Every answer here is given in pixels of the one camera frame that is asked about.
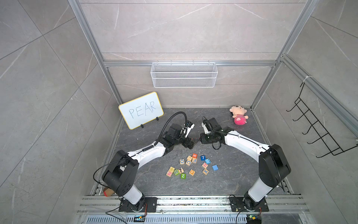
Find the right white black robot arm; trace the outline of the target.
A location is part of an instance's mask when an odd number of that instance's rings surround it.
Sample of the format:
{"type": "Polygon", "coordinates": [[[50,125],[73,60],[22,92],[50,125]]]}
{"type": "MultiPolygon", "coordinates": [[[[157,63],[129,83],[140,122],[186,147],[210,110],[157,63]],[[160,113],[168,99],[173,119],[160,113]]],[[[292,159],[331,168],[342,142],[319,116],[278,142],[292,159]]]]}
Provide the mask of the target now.
{"type": "Polygon", "coordinates": [[[267,145],[252,140],[230,127],[222,128],[215,118],[202,119],[204,133],[200,134],[202,144],[224,144],[238,149],[258,162],[259,177],[242,199],[242,210],[255,211],[264,202],[265,196],[291,173],[291,167],[277,145],[267,145]]]}

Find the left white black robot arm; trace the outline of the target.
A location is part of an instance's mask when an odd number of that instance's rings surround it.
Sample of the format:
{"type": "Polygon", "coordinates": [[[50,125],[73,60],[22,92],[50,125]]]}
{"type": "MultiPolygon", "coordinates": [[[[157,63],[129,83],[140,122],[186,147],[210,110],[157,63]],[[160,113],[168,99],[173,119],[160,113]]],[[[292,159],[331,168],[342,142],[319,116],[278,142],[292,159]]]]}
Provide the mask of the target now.
{"type": "Polygon", "coordinates": [[[188,135],[193,128],[194,123],[187,119],[185,112],[176,112],[152,144],[131,152],[117,151],[111,162],[97,168],[93,174],[94,181],[100,183],[95,175],[106,168],[102,174],[102,186],[123,198],[131,210],[141,211],[145,206],[145,195],[134,184],[138,170],[152,160],[169,154],[177,145],[192,149],[196,142],[188,135]]]}

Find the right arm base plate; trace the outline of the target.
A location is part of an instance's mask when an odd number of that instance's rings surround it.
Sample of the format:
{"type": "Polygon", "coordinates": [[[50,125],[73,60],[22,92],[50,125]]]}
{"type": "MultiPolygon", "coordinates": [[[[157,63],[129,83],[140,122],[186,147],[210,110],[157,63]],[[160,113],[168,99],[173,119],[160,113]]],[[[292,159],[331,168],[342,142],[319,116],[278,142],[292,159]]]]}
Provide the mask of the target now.
{"type": "Polygon", "coordinates": [[[237,197],[234,195],[230,195],[228,199],[232,212],[240,212],[240,211],[268,212],[269,211],[268,204],[265,198],[263,198],[259,202],[256,202],[255,200],[251,199],[249,196],[237,197]]]}

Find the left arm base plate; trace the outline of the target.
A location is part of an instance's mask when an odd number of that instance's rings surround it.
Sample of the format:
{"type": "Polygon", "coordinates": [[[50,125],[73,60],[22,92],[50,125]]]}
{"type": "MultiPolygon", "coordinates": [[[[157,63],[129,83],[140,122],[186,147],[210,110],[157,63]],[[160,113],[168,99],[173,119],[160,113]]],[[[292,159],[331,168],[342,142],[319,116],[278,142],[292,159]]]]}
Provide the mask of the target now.
{"type": "Polygon", "coordinates": [[[156,212],[157,197],[144,197],[137,204],[132,204],[128,200],[123,199],[118,209],[119,212],[156,212]]]}

